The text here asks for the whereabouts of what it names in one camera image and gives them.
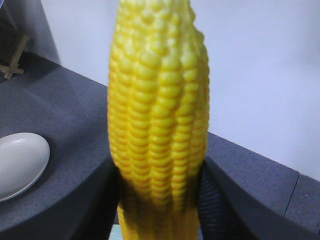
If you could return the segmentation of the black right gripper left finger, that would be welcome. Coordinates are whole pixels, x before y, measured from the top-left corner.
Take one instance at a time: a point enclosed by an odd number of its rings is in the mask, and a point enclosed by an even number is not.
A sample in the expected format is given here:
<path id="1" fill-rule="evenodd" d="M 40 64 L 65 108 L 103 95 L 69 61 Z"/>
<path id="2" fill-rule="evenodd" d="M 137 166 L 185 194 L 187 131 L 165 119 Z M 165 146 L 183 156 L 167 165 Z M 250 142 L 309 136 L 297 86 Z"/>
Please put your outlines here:
<path id="1" fill-rule="evenodd" d="M 106 159 L 72 191 L 28 191 L 0 204 L 2 240 L 107 240 L 118 203 L 117 169 Z"/>

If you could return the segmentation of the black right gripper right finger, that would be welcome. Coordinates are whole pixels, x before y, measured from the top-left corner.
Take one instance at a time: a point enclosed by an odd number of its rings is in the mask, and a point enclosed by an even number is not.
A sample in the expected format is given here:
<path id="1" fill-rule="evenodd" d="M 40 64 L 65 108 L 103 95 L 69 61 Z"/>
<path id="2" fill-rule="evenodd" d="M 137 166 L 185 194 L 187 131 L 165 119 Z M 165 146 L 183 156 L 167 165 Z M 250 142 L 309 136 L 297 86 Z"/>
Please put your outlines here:
<path id="1" fill-rule="evenodd" d="M 198 216 L 205 240 L 318 240 L 319 234 L 264 207 L 210 158 L 200 172 Z"/>

